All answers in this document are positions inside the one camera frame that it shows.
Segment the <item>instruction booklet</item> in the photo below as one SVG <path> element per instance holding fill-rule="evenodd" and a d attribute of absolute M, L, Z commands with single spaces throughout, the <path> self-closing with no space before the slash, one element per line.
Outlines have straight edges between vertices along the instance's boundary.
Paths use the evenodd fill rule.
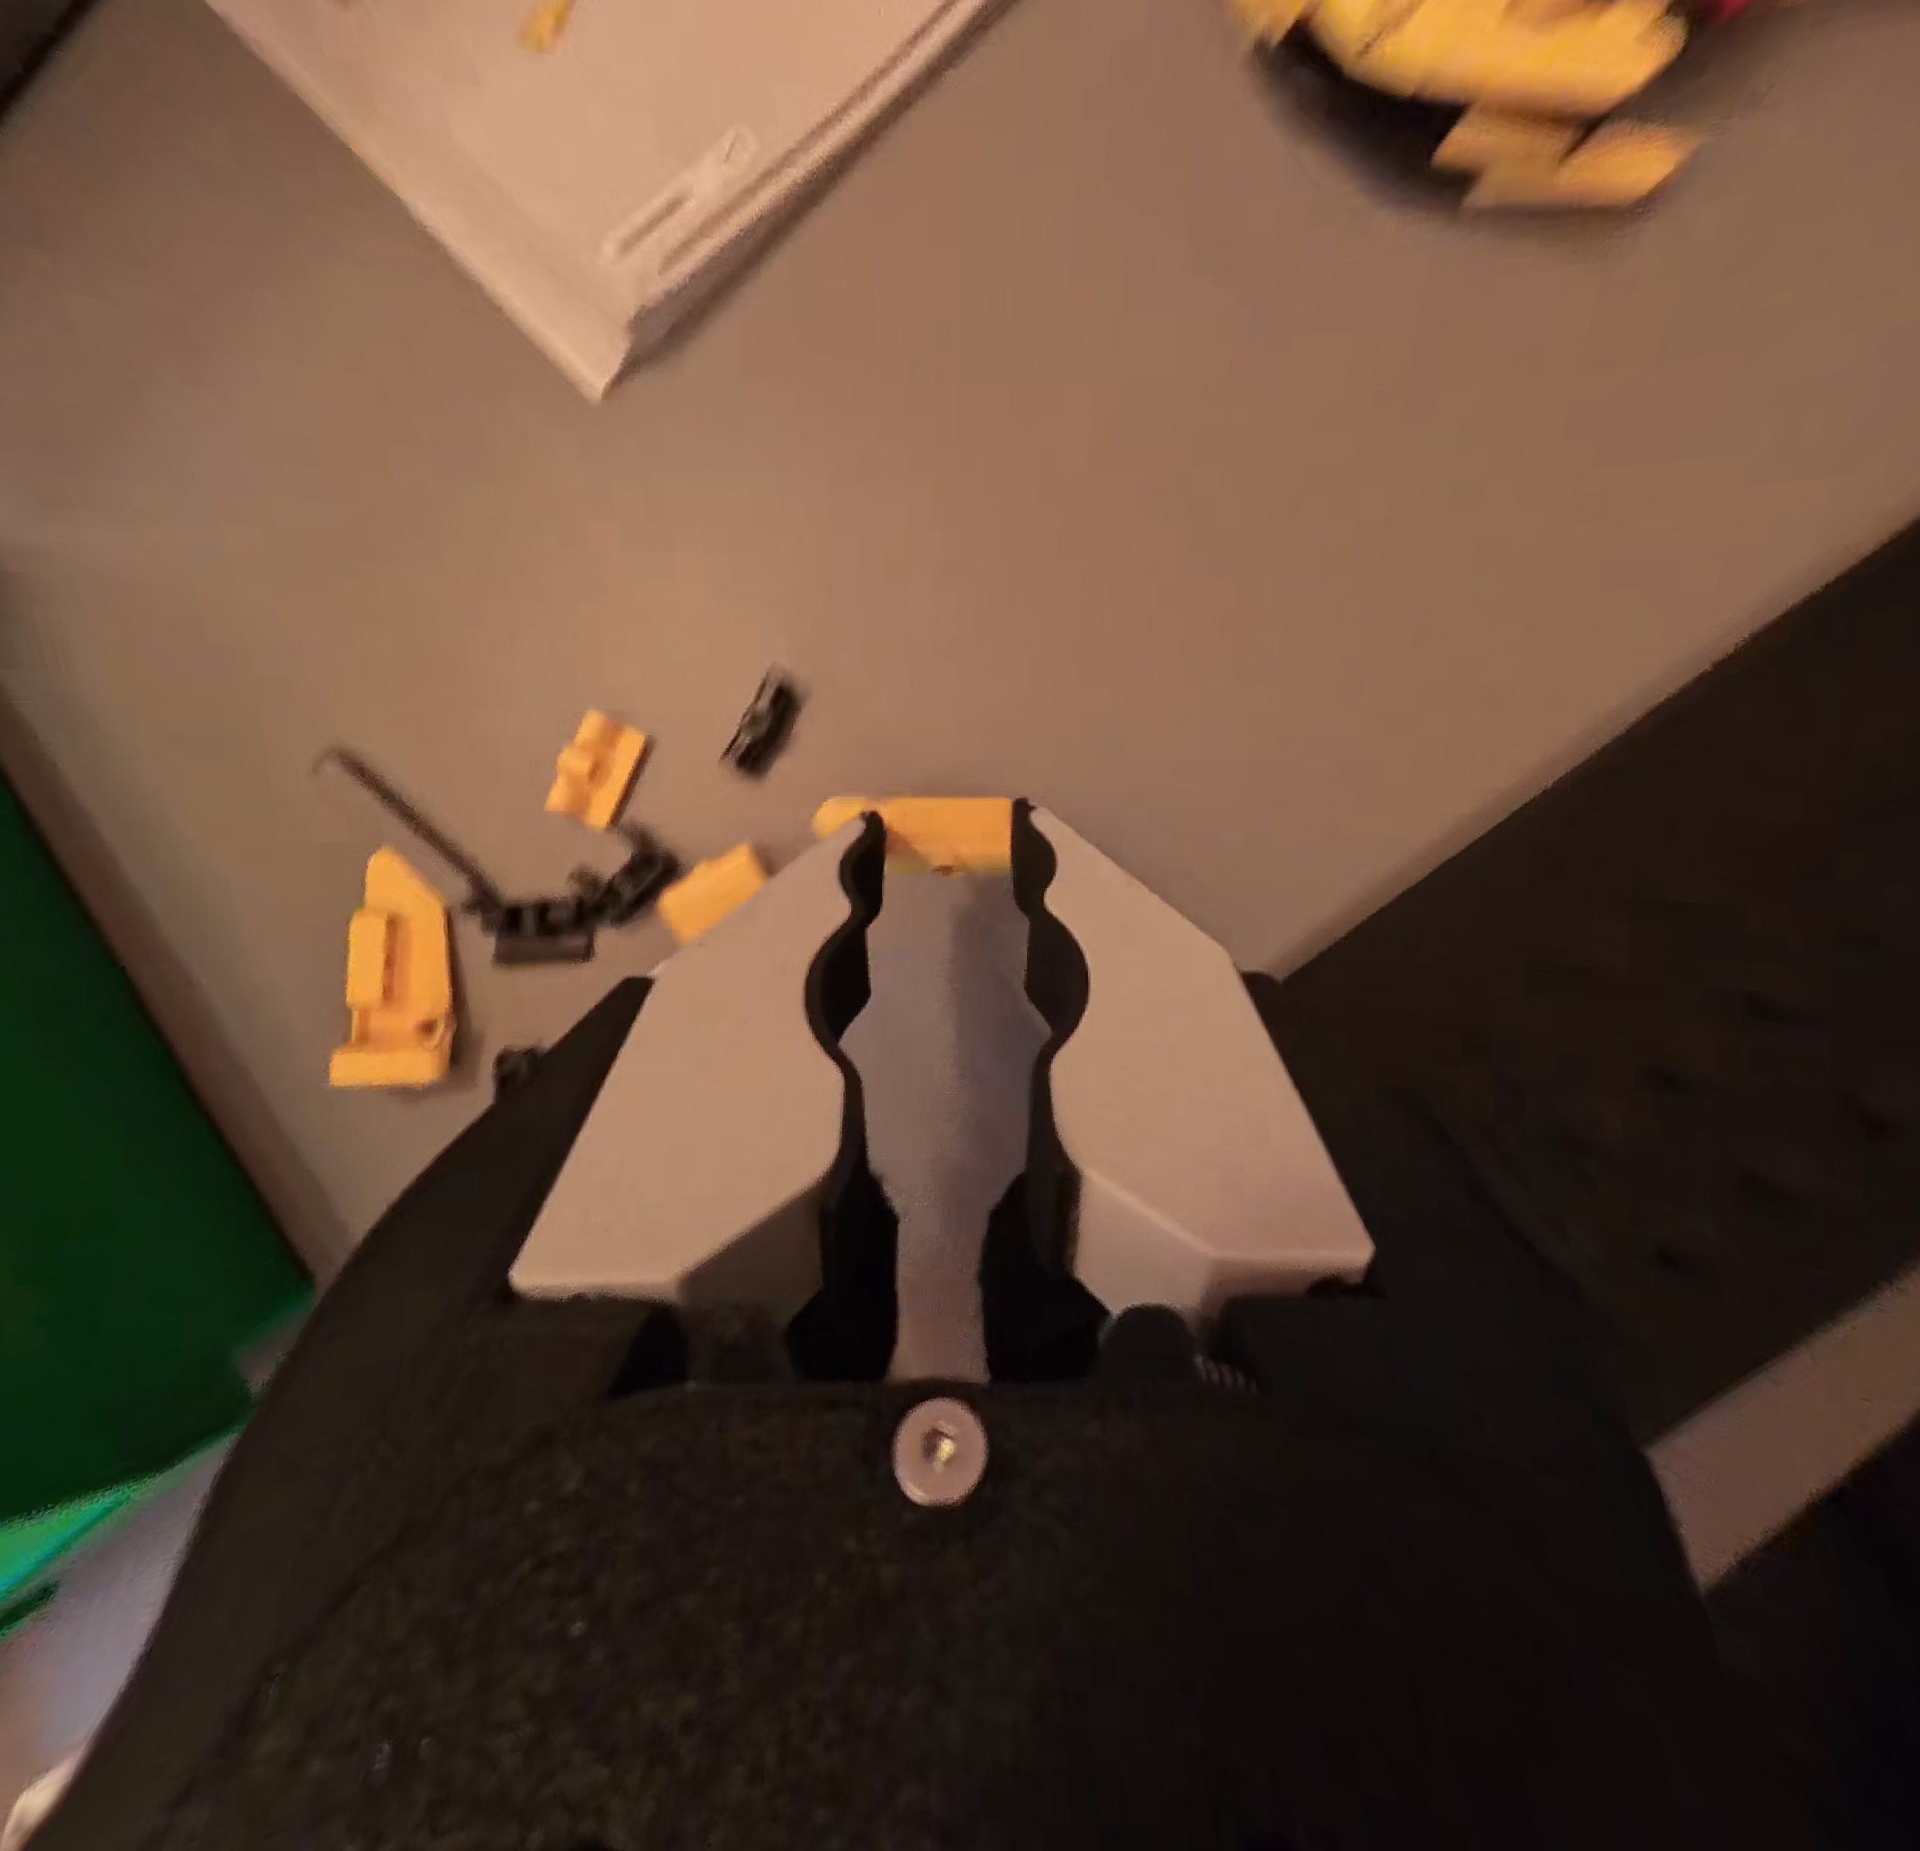
<path fill-rule="evenodd" d="M 590 400 L 1013 0 L 203 0 Z"/>

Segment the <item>black axle yellow connector brick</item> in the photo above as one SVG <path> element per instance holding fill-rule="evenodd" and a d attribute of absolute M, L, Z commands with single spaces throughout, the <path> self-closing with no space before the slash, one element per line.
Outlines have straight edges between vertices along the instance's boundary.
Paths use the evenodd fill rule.
<path fill-rule="evenodd" d="M 511 899 L 465 845 L 401 795 L 367 761 L 332 744 L 314 757 L 314 769 L 323 766 L 357 783 L 403 831 L 451 867 L 467 893 L 463 910 L 481 924 L 496 968 L 590 963 L 605 929 L 624 929 L 653 914 L 665 889 L 680 877 L 678 856 L 648 831 L 618 828 L 628 855 L 610 874 L 575 871 L 561 893 Z"/>

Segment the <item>yellow curved panel brick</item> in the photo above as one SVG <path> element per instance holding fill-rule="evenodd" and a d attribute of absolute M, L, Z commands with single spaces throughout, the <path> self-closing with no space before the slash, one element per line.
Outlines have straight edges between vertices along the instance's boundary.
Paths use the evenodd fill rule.
<path fill-rule="evenodd" d="M 832 798 L 808 827 L 829 838 L 866 815 L 884 823 L 889 871 L 931 877 L 1004 877 L 1012 871 L 1013 800 L 1006 798 Z"/>

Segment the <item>green plastic bin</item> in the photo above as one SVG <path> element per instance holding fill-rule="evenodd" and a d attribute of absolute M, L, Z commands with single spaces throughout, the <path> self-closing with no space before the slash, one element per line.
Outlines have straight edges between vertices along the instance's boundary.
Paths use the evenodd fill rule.
<path fill-rule="evenodd" d="M 2 784 L 2 1620 L 255 1408 L 312 1284 Z"/>

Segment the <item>small yellow brick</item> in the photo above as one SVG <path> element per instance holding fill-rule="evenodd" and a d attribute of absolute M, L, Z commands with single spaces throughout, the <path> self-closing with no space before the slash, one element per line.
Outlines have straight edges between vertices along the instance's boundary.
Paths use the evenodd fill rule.
<path fill-rule="evenodd" d="M 751 904 L 767 878 L 758 849 L 751 842 L 735 844 L 691 864 L 662 887 L 656 899 L 658 920 L 677 947 L 690 947 Z"/>
<path fill-rule="evenodd" d="M 588 831 L 610 831 L 648 757 L 650 739 L 610 712 L 585 709 L 559 750 L 543 811 Z"/>

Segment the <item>black perforated mat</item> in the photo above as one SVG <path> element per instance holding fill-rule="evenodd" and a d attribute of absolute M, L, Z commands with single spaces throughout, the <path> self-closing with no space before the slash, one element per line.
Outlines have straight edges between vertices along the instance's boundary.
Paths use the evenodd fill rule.
<path fill-rule="evenodd" d="M 1260 984 L 1380 1221 L 1498 1224 L 1643 1446 L 1915 1263 L 1915 527 Z"/>

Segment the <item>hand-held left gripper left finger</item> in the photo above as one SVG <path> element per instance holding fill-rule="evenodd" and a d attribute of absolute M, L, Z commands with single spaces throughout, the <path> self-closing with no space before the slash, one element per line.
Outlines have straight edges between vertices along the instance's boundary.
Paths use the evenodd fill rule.
<path fill-rule="evenodd" d="M 653 977 L 509 1270 L 518 1295 L 748 1309 L 798 1375 L 886 1378 L 899 1213 L 844 1049 L 884 855 L 860 811 Z"/>

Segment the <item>grey desk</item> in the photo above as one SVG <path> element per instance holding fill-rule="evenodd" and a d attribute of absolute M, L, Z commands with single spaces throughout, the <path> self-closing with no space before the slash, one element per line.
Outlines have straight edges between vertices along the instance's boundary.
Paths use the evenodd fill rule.
<path fill-rule="evenodd" d="M 1523 232 L 1216 0 L 1022 0 L 590 402 L 201 0 L 97 0 L 3 116 L 8 756 L 317 1274 L 484 1093 L 325 1086 L 332 744 L 520 893 L 585 707 L 690 856 L 1027 794 L 1291 968 L 1915 516 L 1915 64 L 1768 20 L 1663 204 Z"/>

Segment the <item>small black connector brick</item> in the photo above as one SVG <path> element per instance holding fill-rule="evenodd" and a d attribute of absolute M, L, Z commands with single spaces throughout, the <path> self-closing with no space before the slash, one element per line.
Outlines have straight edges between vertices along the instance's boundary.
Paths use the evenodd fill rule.
<path fill-rule="evenodd" d="M 780 666 L 768 666 L 723 747 L 723 763 L 741 777 L 761 780 L 788 750 L 805 709 L 805 688 Z"/>

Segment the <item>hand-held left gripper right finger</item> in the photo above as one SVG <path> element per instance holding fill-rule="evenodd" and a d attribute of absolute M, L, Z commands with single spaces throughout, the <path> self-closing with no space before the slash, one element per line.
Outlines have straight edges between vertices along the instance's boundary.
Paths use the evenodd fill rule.
<path fill-rule="evenodd" d="M 1357 1289 L 1376 1240 L 1234 956 L 1025 800 L 1009 886 L 1044 1038 L 981 1244 L 990 1378 L 1080 1379 L 1133 1309 L 1200 1341 L 1238 1299 Z"/>

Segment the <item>yellow brick car model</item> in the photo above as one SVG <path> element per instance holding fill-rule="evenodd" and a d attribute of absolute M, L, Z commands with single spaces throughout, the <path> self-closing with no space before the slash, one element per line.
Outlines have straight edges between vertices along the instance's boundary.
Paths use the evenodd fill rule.
<path fill-rule="evenodd" d="M 1382 174 L 1478 212 L 1653 202 L 1702 136 L 1657 83 L 1811 0 L 1225 0 L 1247 54 Z"/>

